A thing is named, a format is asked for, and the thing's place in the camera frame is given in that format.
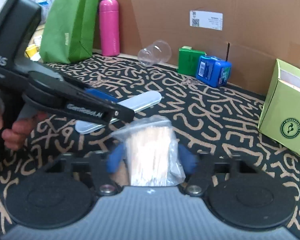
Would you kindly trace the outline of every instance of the blue plastic box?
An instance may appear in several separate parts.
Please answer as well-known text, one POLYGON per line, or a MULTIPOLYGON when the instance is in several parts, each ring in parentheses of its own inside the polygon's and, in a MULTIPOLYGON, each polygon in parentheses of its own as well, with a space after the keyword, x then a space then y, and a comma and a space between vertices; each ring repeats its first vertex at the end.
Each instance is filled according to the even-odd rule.
POLYGON ((231 73, 231 63, 217 57, 200 56, 196 78, 211 87, 223 86, 231 73))

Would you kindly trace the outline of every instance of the patterned tablecloth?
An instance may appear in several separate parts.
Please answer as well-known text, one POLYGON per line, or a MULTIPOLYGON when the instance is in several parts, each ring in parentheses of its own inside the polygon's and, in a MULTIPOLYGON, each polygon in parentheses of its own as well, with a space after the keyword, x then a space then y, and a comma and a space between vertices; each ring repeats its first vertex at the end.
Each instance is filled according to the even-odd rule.
MULTIPOLYGON (((51 66, 108 91, 119 100, 149 90, 159 91, 161 103, 139 112, 135 118, 164 115, 171 120, 180 143, 192 152, 208 151, 220 157, 239 154, 291 187, 298 205, 288 228, 300 238, 300 157, 257 131, 263 96, 234 86, 211 88, 176 73, 175 69, 142 67, 135 60, 120 57, 94 54, 75 65, 51 66)), ((110 150, 116 143, 110 133, 123 126, 122 122, 116 122, 89 135, 79 135, 74 130, 75 122, 51 116, 39 123, 27 139, 28 152, 11 152, 0 163, 0 235, 12 226, 4 207, 9 187, 17 187, 25 176, 31 176, 60 153, 85 155, 90 151, 110 150)), ((124 183, 126 178, 122 177, 119 175, 117 179, 124 183)), ((213 177, 213 182, 217 184, 223 179, 213 177)))

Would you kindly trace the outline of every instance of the black handle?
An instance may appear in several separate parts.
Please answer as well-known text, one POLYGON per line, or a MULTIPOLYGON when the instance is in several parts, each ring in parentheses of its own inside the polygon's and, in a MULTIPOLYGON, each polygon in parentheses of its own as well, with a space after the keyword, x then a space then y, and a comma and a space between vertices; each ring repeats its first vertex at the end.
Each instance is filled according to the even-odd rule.
POLYGON ((11 129, 13 123, 17 120, 19 113, 21 112, 24 101, 21 94, 7 92, 0 89, 0 98, 4 103, 4 112, 2 114, 3 127, 0 130, 0 161, 4 159, 4 140, 2 139, 2 132, 5 129, 11 129))

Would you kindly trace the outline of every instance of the green box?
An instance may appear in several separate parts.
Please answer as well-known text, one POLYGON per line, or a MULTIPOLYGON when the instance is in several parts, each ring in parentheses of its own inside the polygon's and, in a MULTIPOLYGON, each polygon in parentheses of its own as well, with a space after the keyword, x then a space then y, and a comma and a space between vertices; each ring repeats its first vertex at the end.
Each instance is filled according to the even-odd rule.
POLYGON ((300 69, 277 59, 258 130, 300 155, 300 69))
POLYGON ((195 76, 201 55, 206 56, 207 54, 204 51, 194 50, 188 46, 183 46, 179 49, 178 73, 195 76))

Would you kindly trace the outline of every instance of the round black cover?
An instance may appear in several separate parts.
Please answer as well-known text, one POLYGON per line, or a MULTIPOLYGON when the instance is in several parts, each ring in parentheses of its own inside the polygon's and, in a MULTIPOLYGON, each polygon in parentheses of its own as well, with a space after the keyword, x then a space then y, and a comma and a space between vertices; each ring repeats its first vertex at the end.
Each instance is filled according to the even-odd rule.
POLYGON ((91 203, 92 194, 83 183, 65 173, 40 172, 11 188, 6 208, 20 225, 51 229, 79 220, 91 203))
POLYGON ((230 179, 210 190, 208 198, 221 220, 248 230, 283 225, 295 208, 292 192, 268 175, 230 179))

